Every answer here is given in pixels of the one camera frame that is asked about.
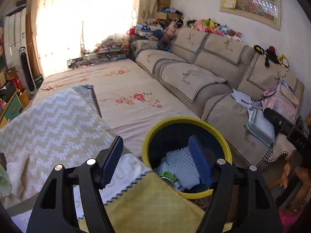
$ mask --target chevron blanket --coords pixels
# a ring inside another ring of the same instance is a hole
[[[38,193],[56,164],[79,166],[109,148],[115,135],[98,113],[92,90],[73,86],[21,113],[0,130],[0,149],[8,162],[30,152],[20,197],[2,198],[5,208]]]

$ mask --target sofa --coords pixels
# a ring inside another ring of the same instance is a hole
[[[231,93],[235,89],[258,101],[264,90],[284,80],[301,100],[303,83],[278,64],[266,67],[265,57],[251,47],[212,33],[181,28],[170,50],[159,50],[157,41],[131,43],[132,59],[139,66],[222,133],[236,166],[255,165],[268,183],[277,181],[293,145],[278,134],[267,147],[250,134],[245,128],[248,111]]]

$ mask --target framed painting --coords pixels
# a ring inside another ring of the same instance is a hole
[[[220,0],[220,11],[280,29],[281,0]]]

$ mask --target green drawer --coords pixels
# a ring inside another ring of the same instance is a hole
[[[7,107],[4,116],[7,121],[12,121],[15,117],[19,115],[19,111],[21,110],[21,103],[18,99],[18,96],[15,95],[10,105]]]

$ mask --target white wall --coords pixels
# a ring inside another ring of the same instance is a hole
[[[285,54],[290,71],[305,85],[300,114],[305,118],[311,108],[311,23],[296,0],[281,0],[280,31],[262,23],[219,12],[220,0],[172,0],[171,7],[193,19],[211,18],[243,33],[248,45],[263,48],[273,45],[278,55]]]

